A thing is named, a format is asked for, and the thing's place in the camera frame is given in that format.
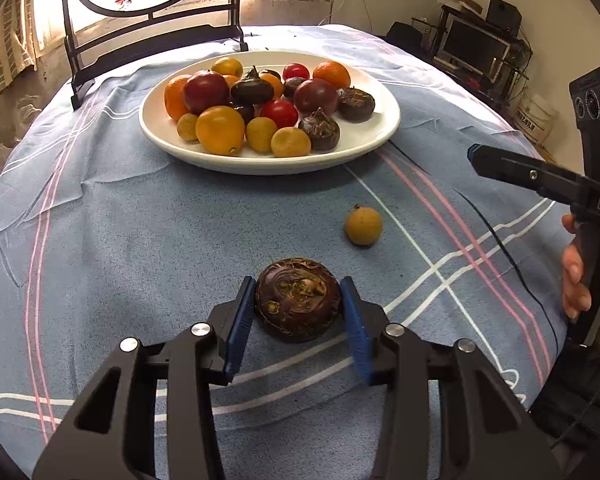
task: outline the fingernail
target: fingernail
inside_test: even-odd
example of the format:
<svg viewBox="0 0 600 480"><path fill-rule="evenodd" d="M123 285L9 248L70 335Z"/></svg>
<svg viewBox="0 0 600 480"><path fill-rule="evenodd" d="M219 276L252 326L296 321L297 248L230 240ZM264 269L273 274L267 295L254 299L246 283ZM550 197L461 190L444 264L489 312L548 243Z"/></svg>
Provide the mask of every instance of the fingernail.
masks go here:
<svg viewBox="0 0 600 480"><path fill-rule="evenodd" d="M580 269L577 265L569 267L569 276L573 283L578 283L580 281Z"/></svg>
<svg viewBox="0 0 600 480"><path fill-rule="evenodd" d="M591 298L589 296L581 296L578 304L583 310L589 310L591 308Z"/></svg>

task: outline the camera lens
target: camera lens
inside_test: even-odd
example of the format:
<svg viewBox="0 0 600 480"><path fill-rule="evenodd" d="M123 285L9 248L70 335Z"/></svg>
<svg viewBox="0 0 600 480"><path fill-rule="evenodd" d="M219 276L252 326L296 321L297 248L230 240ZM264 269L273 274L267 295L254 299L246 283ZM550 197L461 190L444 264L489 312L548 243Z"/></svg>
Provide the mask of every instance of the camera lens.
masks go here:
<svg viewBox="0 0 600 480"><path fill-rule="evenodd" d="M592 119L600 117L600 103L598 102L598 96L595 95L591 90L587 92L587 110Z"/></svg>
<svg viewBox="0 0 600 480"><path fill-rule="evenodd" d="M579 119L584 117L584 103L579 97L576 97L576 113L578 114Z"/></svg>

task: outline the white cable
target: white cable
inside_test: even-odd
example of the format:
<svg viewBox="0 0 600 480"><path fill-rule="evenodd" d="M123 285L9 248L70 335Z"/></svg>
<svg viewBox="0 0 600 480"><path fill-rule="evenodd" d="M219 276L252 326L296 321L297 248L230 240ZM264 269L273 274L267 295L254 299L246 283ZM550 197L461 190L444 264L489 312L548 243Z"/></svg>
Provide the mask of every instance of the white cable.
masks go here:
<svg viewBox="0 0 600 480"><path fill-rule="evenodd" d="M344 5L344 2L346 2L347 0L342 0L342 2L340 3L340 5L338 6L338 8L336 10L332 10L328 16L325 16L320 23L318 23L318 27L320 27L326 20L328 20L331 16L333 16L336 12L338 12L342 6Z"/></svg>

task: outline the orange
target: orange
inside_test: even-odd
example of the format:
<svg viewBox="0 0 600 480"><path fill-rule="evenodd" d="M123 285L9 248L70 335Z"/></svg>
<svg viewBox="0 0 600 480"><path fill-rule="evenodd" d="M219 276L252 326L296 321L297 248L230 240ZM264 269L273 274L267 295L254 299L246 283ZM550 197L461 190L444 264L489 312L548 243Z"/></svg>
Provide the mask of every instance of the orange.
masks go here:
<svg viewBox="0 0 600 480"><path fill-rule="evenodd" d="M242 64L235 57L221 57L211 66L211 70L220 75L242 77Z"/></svg>
<svg viewBox="0 0 600 480"><path fill-rule="evenodd" d="M349 88L351 76L343 65L336 61L323 61L314 68L314 78L323 79L336 88Z"/></svg>
<svg viewBox="0 0 600 480"><path fill-rule="evenodd" d="M235 155L244 142L244 120L233 108L207 108L196 122L200 144L214 155Z"/></svg>
<svg viewBox="0 0 600 480"><path fill-rule="evenodd" d="M175 121L179 121L184 114L189 113L189 109L184 104L184 85L190 77L189 74L177 75L164 89L164 107Z"/></svg>
<svg viewBox="0 0 600 480"><path fill-rule="evenodd" d="M224 80L229 85L229 88L231 88L234 84L240 81L240 79L237 78L235 75L223 75L222 77L224 77Z"/></svg>
<svg viewBox="0 0 600 480"><path fill-rule="evenodd" d="M267 83L273 86L273 98L279 99L282 97L282 92L285 91L285 87L282 85L282 81L273 74L260 74L260 79L264 79Z"/></svg>

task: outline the blue tablecloth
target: blue tablecloth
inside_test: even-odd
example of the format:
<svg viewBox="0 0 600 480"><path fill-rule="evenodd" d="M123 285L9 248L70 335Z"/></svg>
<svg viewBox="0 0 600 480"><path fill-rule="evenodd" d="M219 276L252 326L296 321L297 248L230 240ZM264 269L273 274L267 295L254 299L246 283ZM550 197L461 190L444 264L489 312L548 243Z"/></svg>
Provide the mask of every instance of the blue tablecloth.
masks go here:
<svg viewBox="0 0 600 480"><path fill-rule="evenodd" d="M564 208L479 178L466 160L474 142L534 154L522 134L438 70L358 30L253 27L247 42L367 70L400 104L393 140L409 158L386 144L330 170L257 177L202 170L159 150L140 131L142 98L171 72L237 50L233 41L115 70L77 112L65 85L0 177L0 441L27 473L122 338L172 338L234 297L245 274L288 256L350 274L364 299L423 338L474 339L525 406L546 380L557 353L549 323L458 193L495 227L561 346ZM384 219L368 250L343 233L357 203ZM350 364L341 322L296 345L254 324L241 375L212 392L227 478L367 478L384 392L360 384ZM161 478L165 394L156 411ZM433 396L432 456L437 424Z"/></svg>

